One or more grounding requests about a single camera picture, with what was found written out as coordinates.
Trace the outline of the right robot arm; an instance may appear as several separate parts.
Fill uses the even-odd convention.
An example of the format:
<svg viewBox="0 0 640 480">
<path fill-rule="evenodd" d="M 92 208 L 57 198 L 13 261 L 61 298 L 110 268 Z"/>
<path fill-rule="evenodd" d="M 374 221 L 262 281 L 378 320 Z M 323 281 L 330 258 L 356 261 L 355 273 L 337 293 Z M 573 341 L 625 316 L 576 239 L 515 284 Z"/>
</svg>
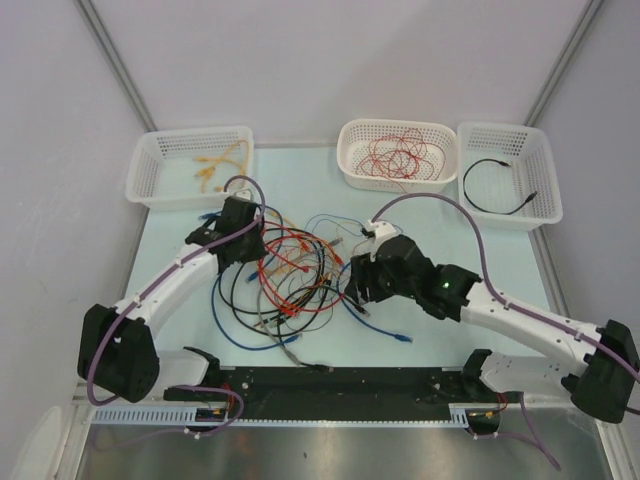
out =
<svg viewBox="0 0 640 480">
<path fill-rule="evenodd" d="M 407 298 L 435 319 L 482 327 L 536 351 L 534 357 L 512 358 L 474 351 L 461 376 L 462 391 L 473 401 L 494 392 L 558 396 L 612 424 L 630 410 L 639 354 L 620 322 L 585 323 L 510 301 L 474 272 L 433 264 L 405 235 L 352 257 L 345 294 L 359 305 Z"/>
</svg>

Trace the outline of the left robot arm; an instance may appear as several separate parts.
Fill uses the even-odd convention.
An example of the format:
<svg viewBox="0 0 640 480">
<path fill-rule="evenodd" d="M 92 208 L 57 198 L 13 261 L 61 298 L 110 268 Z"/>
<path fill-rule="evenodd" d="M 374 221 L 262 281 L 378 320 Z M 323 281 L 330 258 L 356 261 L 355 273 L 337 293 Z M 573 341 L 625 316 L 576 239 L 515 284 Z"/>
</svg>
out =
<svg viewBox="0 0 640 480">
<path fill-rule="evenodd" d="M 202 284 L 234 263 L 263 258 L 258 204 L 238 196 L 184 241 L 177 257 L 142 289 L 112 306 L 96 304 L 84 315 L 77 373 L 92 394 L 100 387 L 137 403 L 186 387 L 197 398 L 221 387 L 216 358 L 195 347 L 160 351 L 155 338 L 175 310 Z"/>
</svg>

